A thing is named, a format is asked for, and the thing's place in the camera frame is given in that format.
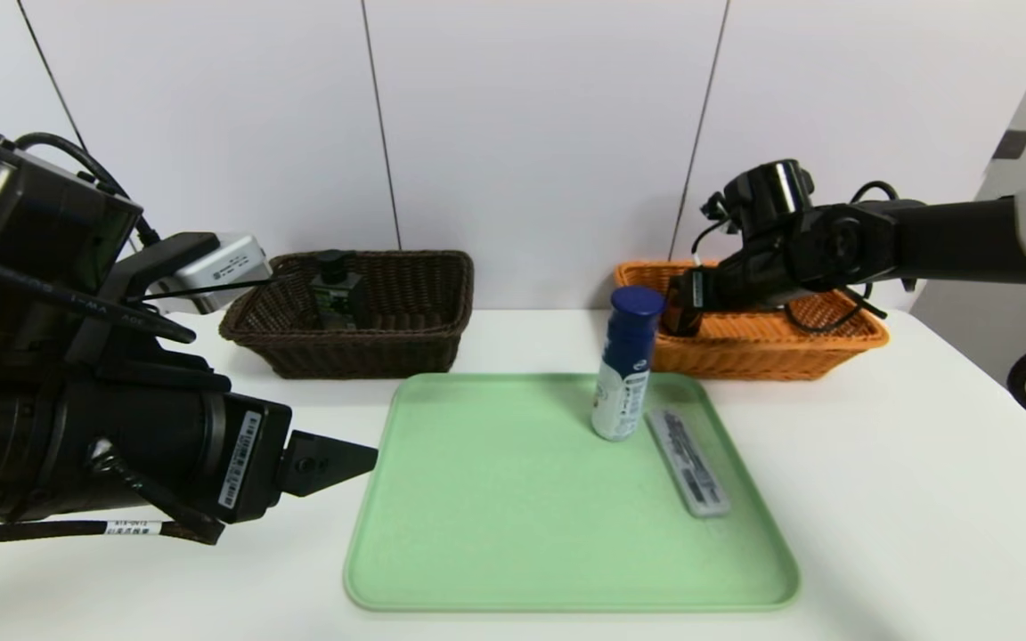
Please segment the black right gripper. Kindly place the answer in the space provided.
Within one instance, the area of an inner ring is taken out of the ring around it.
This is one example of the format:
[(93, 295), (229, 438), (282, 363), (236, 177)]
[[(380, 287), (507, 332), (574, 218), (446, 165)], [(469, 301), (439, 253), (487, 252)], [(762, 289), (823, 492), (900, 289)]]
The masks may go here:
[(696, 336), (702, 312), (748, 312), (757, 304), (738, 269), (696, 266), (669, 280), (661, 329), (671, 337)]

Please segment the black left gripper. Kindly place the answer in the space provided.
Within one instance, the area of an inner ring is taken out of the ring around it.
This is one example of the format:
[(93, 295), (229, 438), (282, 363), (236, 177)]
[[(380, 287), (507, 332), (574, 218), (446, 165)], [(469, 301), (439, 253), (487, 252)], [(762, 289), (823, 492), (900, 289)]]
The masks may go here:
[(289, 406), (219, 390), (75, 388), (77, 451), (89, 455), (105, 438), (132, 471), (225, 523), (261, 518), (280, 492), (306, 498), (374, 470), (376, 448), (326, 435), (293, 431), (282, 451), (290, 418)]

